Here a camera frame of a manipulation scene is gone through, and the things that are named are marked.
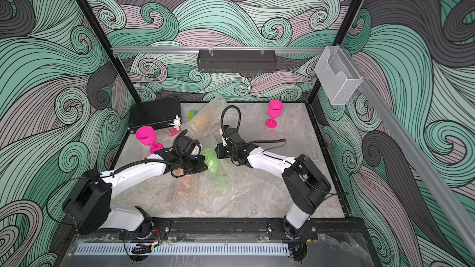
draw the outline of black case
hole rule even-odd
[[[181,118],[180,98],[144,101],[131,106],[128,130],[135,133],[140,127],[162,129],[173,126],[175,116]]]

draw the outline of small rabbit figurine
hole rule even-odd
[[[173,128],[167,131],[168,135],[175,136],[176,134],[180,133],[181,132],[180,125],[181,125],[180,117],[175,116],[175,120],[173,120]]]
[[[175,120],[173,120],[173,124],[175,125],[175,129],[179,130],[181,125],[181,119],[179,116],[175,116]]]

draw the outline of red wire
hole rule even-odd
[[[160,233],[163,234],[163,240],[165,240],[165,233],[163,233],[162,231],[158,230],[158,229],[153,229],[152,231],[157,231],[158,232],[158,244],[160,245]]]

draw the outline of aluminum rail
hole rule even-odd
[[[180,46],[116,46],[114,54],[198,54],[199,50],[274,50],[276,54],[319,55],[325,47],[180,47]]]

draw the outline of pink plastic goblet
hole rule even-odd
[[[154,154],[156,151],[163,149],[164,146],[162,144],[154,144],[150,147],[150,153]]]
[[[284,104],[279,100],[271,100],[269,102],[269,106],[267,107],[267,113],[270,116],[270,119],[265,121],[265,125],[270,128],[274,129],[277,127],[277,122],[274,120],[275,118],[279,117],[284,109]]]
[[[137,130],[135,137],[144,145],[153,145],[157,142],[157,133],[151,126],[143,126]]]

